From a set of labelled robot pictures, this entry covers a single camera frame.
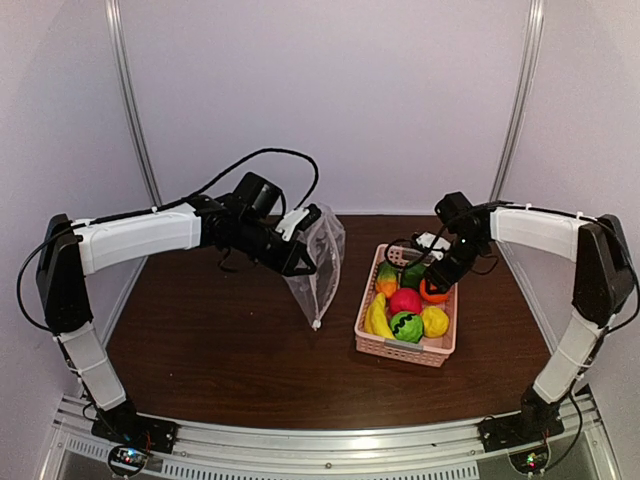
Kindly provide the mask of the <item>orange toy tangerine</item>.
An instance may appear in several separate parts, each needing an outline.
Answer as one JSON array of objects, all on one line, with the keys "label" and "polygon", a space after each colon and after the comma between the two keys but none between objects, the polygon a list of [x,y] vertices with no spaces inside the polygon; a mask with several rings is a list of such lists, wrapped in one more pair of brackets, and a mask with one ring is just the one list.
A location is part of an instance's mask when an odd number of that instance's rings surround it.
[{"label": "orange toy tangerine", "polygon": [[430,304],[441,304],[447,301],[450,292],[439,292],[435,286],[433,286],[426,279],[422,279],[419,285],[419,293],[423,300]]}]

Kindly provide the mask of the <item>yellow toy lemon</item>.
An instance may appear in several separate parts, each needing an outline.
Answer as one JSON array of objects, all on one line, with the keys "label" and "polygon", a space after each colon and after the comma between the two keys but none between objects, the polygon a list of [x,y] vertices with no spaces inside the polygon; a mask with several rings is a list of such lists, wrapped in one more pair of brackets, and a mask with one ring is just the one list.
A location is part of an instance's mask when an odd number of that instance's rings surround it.
[{"label": "yellow toy lemon", "polygon": [[449,316],[439,307],[428,306],[421,312],[423,334],[427,338],[444,336],[450,325]]}]

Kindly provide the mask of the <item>red toy apple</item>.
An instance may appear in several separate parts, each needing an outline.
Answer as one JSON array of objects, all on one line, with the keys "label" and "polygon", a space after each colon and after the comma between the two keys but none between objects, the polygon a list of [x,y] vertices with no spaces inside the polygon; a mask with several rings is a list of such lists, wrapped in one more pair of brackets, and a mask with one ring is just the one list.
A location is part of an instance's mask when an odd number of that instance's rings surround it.
[{"label": "red toy apple", "polygon": [[401,312],[420,314],[422,309],[421,295],[408,287],[398,289],[389,300],[389,312],[392,316]]}]

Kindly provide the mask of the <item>orange green toy carrot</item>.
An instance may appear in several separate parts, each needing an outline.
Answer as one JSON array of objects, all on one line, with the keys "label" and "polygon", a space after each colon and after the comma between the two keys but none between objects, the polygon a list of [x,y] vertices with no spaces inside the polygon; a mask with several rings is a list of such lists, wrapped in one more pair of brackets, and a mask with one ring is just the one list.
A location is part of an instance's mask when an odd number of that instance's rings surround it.
[{"label": "orange green toy carrot", "polygon": [[398,290],[398,270],[384,261],[378,265],[375,279],[375,290],[390,299]]}]

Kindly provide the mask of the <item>clear zip top bag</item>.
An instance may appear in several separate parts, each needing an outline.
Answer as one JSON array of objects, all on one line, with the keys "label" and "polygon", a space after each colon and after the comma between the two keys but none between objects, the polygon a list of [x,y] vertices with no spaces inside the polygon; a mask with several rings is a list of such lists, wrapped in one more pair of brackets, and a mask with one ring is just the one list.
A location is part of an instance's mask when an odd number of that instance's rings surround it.
[{"label": "clear zip top bag", "polygon": [[346,231],[330,207],[316,204],[321,217],[293,239],[307,245],[316,266],[311,275],[286,277],[285,282],[301,308],[310,327],[317,331],[328,311],[340,283],[346,250]]}]

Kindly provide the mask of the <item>yellow toy banana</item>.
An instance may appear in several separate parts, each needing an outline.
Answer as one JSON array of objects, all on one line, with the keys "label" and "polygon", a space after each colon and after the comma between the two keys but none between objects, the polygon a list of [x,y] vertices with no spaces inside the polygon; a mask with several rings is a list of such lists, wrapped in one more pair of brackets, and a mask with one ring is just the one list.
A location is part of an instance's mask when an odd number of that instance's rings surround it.
[{"label": "yellow toy banana", "polygon": [[364,320],[364,331],[384,339],[394,339],[386,316],[386,296],[378,293],[369,305]]}]

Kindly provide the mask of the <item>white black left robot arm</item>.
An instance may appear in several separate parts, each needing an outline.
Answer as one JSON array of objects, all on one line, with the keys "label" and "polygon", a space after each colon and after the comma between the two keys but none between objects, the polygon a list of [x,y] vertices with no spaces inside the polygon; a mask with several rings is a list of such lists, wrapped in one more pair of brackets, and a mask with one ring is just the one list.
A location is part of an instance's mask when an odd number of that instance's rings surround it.
[{"label": "white black left robot arm", "polygon": [[249,172],[218,198],[195,194],[173,207],[106,219],[71,221],[54,216],[36,271],[45,323],[86,388],[98,420],[123,444],[137,442],[144,424],[92,325],[85,279],[104,268],[174,250],[237,250],[285,276],[316,272],[298,235],[321,216],[311,204],[266,218],[282,196],[279,187]]}]

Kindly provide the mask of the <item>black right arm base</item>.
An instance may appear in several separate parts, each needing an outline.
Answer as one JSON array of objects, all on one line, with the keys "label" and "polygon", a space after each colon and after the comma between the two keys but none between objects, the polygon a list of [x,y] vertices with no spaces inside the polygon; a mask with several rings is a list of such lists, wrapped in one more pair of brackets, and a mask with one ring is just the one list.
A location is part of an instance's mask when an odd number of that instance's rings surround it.
[{"label": "black right arm base", "polygon": [[529,386],[520,399],[520,411],[502,417],[487,416],[477,424],[485,452],[541,442],[564,432],[561,401],[547,403]]}]

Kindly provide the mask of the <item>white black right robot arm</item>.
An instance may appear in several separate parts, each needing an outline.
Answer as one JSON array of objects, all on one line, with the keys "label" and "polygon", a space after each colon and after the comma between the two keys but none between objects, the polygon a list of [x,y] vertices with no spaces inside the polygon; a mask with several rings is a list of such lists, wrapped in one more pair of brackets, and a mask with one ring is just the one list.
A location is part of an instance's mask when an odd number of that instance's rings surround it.
[{"label": "white black right robot arm", "polygon": [[426,282],[438,293],[457,284],[492,244],[521,245],[574,264],[568,326],[523,393],[521,412],[512,423],[519,440],[533,441],[550,426],[578,376],[589,369],[629,296],[639,291],[622,225],[614,215],[592,218],[506,201],[473,205],[461,192],[446,195],[435,211],[441,229],[453,237],[426,268]]}]

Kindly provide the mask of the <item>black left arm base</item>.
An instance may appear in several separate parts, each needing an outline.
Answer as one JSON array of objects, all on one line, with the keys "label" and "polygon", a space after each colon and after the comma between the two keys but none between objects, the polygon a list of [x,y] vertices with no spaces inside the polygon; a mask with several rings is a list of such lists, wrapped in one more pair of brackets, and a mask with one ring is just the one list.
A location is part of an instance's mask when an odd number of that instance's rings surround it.
[{"label": "black left arm base", "polygon": [[99,408],[95,403],[92,406],[96,412],[91,427],[93,436],[138,450],[173,452],[178,431],[176,422],[139,414],[129,397],[108,410]]}]

